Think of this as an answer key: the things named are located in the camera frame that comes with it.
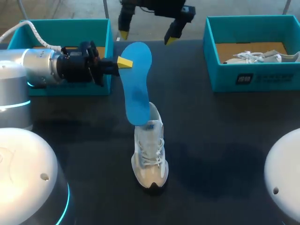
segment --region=shoe sole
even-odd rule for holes
[[[133,172],[134,172],[134,174],[135,174],[135,170],[134,170],[134,156],[135,155],[133,155],[132,157],[131,157],[131,166],[132,166],[132,170],[133,170]],[[165,162],[165,165],[166,165],[166,176],[167,176],[167,178],[165,179],[165,182],[163,183],[163,185],[161,186],[161,187],[159,187],[156,183],[152,183],[151,184],[151,186],[150,187],[145,187],[145,186],[143,186],[141,183],[140,183],[140,181],[138,180],[138,178],[137,178],[137,176],[136,176],[136,174],[135,174],[135,179],[137,180],[137,182],[138,182],[138,184],[139,184],[139,186],[145,191],[145,192],[147,192],[147,193],[149,193],[149,194],[161,194],[161,192],[165,189],[165,187],[167,186],[167,181],[168,181],[168,176],[169,176],[169,164],[168,164],[168,162],[166,161]]]

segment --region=cable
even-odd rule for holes
[[[61,47],[60,46],[55,46],[55,45],[49,45],[48,43],[46,43],[41,36],[38,34],[37,29],[35,28],[35,26],[33,25],[32,22],[25,20],[19,24],[17,24],[16,26],[10,28],[8,31],[6,31],[1,37],[0,37],[0,43],[11,33],[13,33],[16,29],[18,29],[19,27],[22,27],[24,25],[28,24],[30,26],[30,28],[32,29],[32,32],[34,34],[34,36],[36,36],[37,40],[39,41],[39,43],[41,43],[45,48],[50,48],[53,49],[55,51],[60,52],[61,51]]]
[[[146,12],[146,13],[154,13],[154,11],[148,11],[148,10],[145,10],[143,9],[142,7],[140,7],[142,11]]]

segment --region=cardboard box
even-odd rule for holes
[[[300,51],[293,15],[216,16],[206,20],[203,48],[215,92],[300,90],[300,63],[223,64],[244,51]]]
[[[113,36],[108,19],[69,19],[69,20],[31,20],[42,39],[51,45],[77,47],[82,41],[94,41],[99,55],[113,56]],[[8,49],[37,48],[41,44],[33,35],[29,26],[20,27],[8,46]],[[45,89],[33,89],[31,96],[66,96],[66,95],[109,95],[111,75],[104,75],[104,87],[94,83],[67,83],[50,85]]]

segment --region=metal pole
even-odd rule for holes
[[[103,0],[103,5],[104,5],[105,18],[109,19],[108,7],[107,7],[107,1],[106,0]]]
[[[287,0],[287,1],[286,1],[285,8],[284,8],[284,10],[283,10],[282,15],[286,15],[287,11],[289,10],[291,1],[292,1],[292,0]]]
[[[19,8],[20,8],[20,10],[21,10],[21,12],[22,12],[22,14],[23,14],[25,20],[29,20],[27,14],[26,14],[26,12],[25,12],[24,6],[23,6],[23,4],[22,4],[22,0],[18,0],[18,4],[19,4]]]

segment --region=blue insole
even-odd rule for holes
[[[126,115],[131,124],[141,126],[150,117],[147,75],[152,64],[152,54],[145,43],[135,42],[127,46],[121,57],[133,61],[132,68],[119,69]]]

